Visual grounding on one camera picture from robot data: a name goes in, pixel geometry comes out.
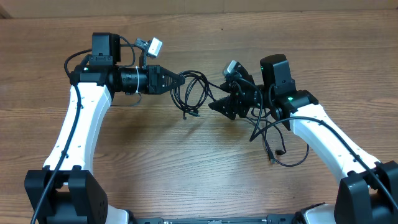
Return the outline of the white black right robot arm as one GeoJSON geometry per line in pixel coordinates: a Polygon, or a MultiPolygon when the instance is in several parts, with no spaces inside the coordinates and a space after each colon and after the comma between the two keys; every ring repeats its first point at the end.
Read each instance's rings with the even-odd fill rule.
{"type": "Polygon", "coordinates": [[[264,128],[259,114],[250,139],[264,137],[268,129],[283,124],[318,155],[339,184],[334,204],[318,203],[278,223],[397,223],[397,163],[383,163],[352,141],[327,115],[307,90],[298,90],[284,54],[260,61],[263,83],[233,60],[223,71],[220,88],[229,96],[209,107],[231,120],[245,118],[249,109],[267,111],[274,121],[264,128]]]}

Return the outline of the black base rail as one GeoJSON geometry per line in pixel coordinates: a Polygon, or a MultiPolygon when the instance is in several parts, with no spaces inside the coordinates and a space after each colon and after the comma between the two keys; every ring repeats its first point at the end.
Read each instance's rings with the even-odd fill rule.
{"type": "Polygon", "coordinates": [[[265,217],[233,218],[135,218],[129,216],[127,224],[305,224],[303,218],[294,214],[273,214],[265,217]]]}

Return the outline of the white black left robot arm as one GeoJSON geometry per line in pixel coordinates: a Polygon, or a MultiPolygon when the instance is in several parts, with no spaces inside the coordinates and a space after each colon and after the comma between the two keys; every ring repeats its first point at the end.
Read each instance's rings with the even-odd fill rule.
{"type": "Polygon", "coordinates": [[[161,95],[183,77],[148,65],[162,47],[159,39],[130,43],[121,35],[94,33],[82,61],[68,71],[71,84],[67,113],[52,152],[39,170],[29,170],[25,191],[32,223],[134,223],[131,211],[115,208],[93,175],[101,124],[117,92],[161,95]]]}

